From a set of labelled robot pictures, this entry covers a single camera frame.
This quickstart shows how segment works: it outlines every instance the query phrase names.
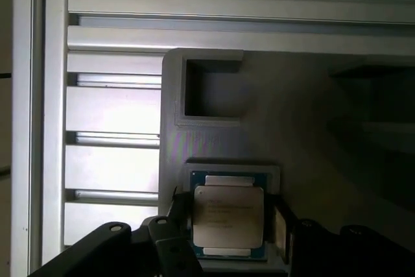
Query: mounting hole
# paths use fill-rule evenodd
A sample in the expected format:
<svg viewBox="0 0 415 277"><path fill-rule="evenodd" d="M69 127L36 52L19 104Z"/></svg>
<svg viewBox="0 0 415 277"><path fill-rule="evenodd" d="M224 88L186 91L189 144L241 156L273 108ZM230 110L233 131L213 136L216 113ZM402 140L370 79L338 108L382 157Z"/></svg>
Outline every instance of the mounting hole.
<svg viewBox="0 0 415 277"><path fill-rule="evenodd" d="M302 224L303 224L305 227L312 227L312 226L313 226L312 222L310 222L310 221L302 221Z"/></svg>
<svg viewBox="0 0 415 277"><path fill-rule="evenodd" d="M186 264L184 262L177 262L176 267L179 271L184 271L186 268Z"/></svg>
<svg viewBox="0 0 415 277"><path fill-rule="evenodd" d="M354 229L352 229L352 228L350 228L350 229L349 229L349 231L350 231L351 233L355 234L355 235L361 235L361 234L362 234L362 232L361 232L360 230L354 230Z"/></svg>
<svg viewBox="0 0 415 277"><path fill-rule="evenodd" d="M170 248L171 253L179 253L179 251L180 251L179 247L171 247Z"/></svg>
<svg viewBox="0 0 415 277"><path fill-rule="evenodd" d="M119 230L121 230L123 227L121 225L114 225L110 227L110 231L111 232L118 232Z"/></svg>

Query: black plastic part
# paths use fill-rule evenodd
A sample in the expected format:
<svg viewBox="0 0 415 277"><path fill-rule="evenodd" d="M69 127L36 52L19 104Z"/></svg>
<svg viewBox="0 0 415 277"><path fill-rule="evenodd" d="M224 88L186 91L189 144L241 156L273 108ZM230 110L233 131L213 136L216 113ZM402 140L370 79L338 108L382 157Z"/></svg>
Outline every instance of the black plastic part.
<svg viewBox="0 0 415 277"><path fill-rule="evenodd" d="M170 210L167 214L169 220L179 229L182 235L185 235L186 221L191 215L193 206L193 197L190 192L174 194Z"/></svg>
<svg viewBox="0 0 415 277"><path fill-rule="evenodd" d="M5 176L9 176L11 174L11 169L10 166L9 167L5 167L5 168L0 168L0 178L1 177L5 177Z"/></svg>
<svg viewBox="0 0 415 277"><path fill-rule="evenodd" d="M297 220L279 196L267 196L282 215L290 277L415 276L415 255L364 226L333 234L309 219ZM171 217L146 219L131 232L125 223L106 223L31 274L31 277L286 276L251 272L203 272L177 224L189 213L191 195L174 196Z"/></svg>
<svg viewBox="0 0 415 277"><path fill-rule="evenodd" d="M117 231L111 230L120 226ZM101 225L46 263L30 277L128 276L131 227L120 222Z"/></svg>
<svg viewBox="0 0 415 277"><path fill-rule="evenodd" d="M193 249L178 228L167 217L155 217L148 224L156 246L163 277L202 276L203 270Z"/></svg>
<svg viewBox="0 0 415 277"><path fill-rule="evenodd" d="M11 73L0 73L0 79L12 78Z"/></svg>

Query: rectangular opening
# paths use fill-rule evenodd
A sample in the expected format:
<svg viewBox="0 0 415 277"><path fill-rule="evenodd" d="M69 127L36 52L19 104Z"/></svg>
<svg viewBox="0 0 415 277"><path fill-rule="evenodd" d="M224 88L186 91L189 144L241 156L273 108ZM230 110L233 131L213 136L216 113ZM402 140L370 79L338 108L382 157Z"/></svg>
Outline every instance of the rectangular opening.
<svg viewBox="0 0 415 277"><path fill-rule="evenodd" d="M239 61L188 60L185 115L241 117L249 100L249 84L239 73Z"/></svg>
<svg viewBox="0 0 415 277"><path fill-rule="evenodd" d="M97 88L161 89L161 75L68 73L67 85Z"/></svg>

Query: cpu processor chip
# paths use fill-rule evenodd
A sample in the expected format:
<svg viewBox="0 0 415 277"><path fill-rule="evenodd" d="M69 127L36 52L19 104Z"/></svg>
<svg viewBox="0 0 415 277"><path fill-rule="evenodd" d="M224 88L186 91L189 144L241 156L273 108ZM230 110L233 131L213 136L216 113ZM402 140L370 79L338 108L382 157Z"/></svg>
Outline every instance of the cpu processor chip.
<svg viewBox="0 0 415 277"><path fill-rule="evenodd" d="M206 250L254 249L262 246L264 228L262 188L197 186L194 198L193 243L195 246Z"/></svg>

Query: metal plate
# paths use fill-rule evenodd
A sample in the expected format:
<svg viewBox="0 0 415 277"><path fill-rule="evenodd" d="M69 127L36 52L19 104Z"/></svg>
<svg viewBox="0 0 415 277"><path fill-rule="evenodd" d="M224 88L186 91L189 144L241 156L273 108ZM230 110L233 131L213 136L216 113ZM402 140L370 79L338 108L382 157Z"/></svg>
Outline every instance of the metal plate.
<svg viewBox="0 0 415 277"><path fill-rule="evenodd" d="M67 71L73 73L108 73L161 75L163 54L70 52Z"/></svg>
<svg viewBox="0 0 415 277"><path fill-rule="evenodd" d="M158 149L68 145L65 187L157 193Z"/></svg>
<svg viewBox="0 0 415 277"><path fill-rule="evenodd" d="M71 246L107 222L124 222L136 230L147 218L157 215L157 207L116 204L65 204L64 245Z"/></svg>
<svg viewBox="0 0 415 277"><path fill-rule="evenodd" d="M160 90L68 87L66 130L160 133Z"/></svg>
<svg viewBox="0 0 415 277"><path fill-rule="evenodd" d="M198 186L193 243L207 248L259 248L264 227L260 187Z"/></svg>
<svg viewBox="0 0 415 277"><path fill-rule="evenodd" d="M332 2L328 0L68 0L70 12L124 16L191 18L195 15L226 19L308 19L377 23L400 21L411 23L415 10L399 2L384 3Z"/></svg>
<svg viewBox="0 0 415 277"><path fill-rule="evenodd" d="M387 54L413 53L414 38L279 32L219 32L202 30L116 29L69 26L70 50L162 53L175 48L289 51L305 53Z"/></svg>

